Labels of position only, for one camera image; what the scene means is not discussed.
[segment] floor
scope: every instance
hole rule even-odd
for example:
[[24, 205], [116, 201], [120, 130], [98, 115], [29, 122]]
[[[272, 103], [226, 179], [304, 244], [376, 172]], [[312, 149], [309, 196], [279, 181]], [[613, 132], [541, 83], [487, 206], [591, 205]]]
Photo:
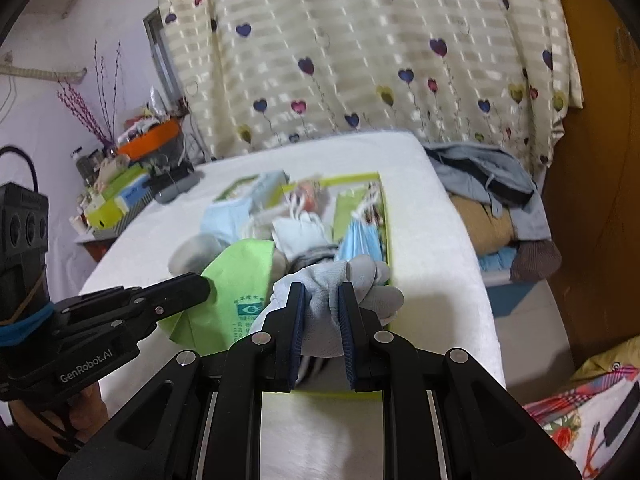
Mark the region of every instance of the floor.
[[574, 373], [564, 325], [547, 282], [537, 283], [495, 325], [507, 389], [519, 403], [544, 399]]

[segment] white table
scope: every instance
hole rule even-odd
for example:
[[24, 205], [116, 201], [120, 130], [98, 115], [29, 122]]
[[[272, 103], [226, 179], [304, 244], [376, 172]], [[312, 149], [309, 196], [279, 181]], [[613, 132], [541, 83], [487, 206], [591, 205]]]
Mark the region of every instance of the white table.
[[[418, 348], [439, 353], [465, 348], [504, 384], [476, 254], [424, 150], [405, 132], [337, 136], [199, 166], [203, 180], [170, 205], [150, 204], [120, 235], [82, 293], [169, 278], [170, 255], [198, 232], [210, 200], [241, 176], [278, 169], [292, 180], [377, 171], [386, 198], [392, 280], [406, 300], [392, 329]], [[155, 330], [140, 349], [139, 357], [100, 381], [111, 414], [180, 347]], [[262, 412], [263, 478], [382, 474], [380, 403], [269, 394]]]

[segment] metal bolt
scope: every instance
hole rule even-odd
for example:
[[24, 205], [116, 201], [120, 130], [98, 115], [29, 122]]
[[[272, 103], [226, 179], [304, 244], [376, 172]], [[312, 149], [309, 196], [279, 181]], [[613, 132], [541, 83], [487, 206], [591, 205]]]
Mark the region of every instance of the metal bolt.
[[190, 365], [196, 360], [196, 354], [194, 354], [191, 350], [184, 350], [175, 357], [175, 360], [180, 366]]
[[449, 358], [455, 363], [466, 363], [469, 359], [469, 354], [460, 348], [454, 348], [449, 352]]
[[256, 332], [251, 336], [251, 341], [257, 345], [266, 345], [271, 341], [271, 334], [268, 332]]
[[391, 343], [394, 340], [394, 335], [387, 330], [378, 330], [373, 338], [379, 343]]

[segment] teal logo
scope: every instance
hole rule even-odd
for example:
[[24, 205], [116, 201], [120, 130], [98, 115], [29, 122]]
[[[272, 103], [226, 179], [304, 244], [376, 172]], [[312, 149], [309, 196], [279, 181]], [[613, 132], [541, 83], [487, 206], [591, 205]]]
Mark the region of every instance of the teal logo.
[[238, 316], [257, 316], [264, 308], [264, 298], [260, 296], [242, 296], [234, 301]]

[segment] wrapped pipe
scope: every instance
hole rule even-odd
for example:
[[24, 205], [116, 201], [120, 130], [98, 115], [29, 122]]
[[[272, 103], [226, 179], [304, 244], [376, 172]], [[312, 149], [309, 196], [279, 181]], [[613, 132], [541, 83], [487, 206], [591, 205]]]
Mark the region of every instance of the wrapped pipe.
[[49, 72], [36, 68], [18, 68], [13, 65], [0, 64], [0, 74], [42, 79], [44, 81], [69, 81], [73, 84], [80, 84], [86, 75], [86, 68], [78, 72]]

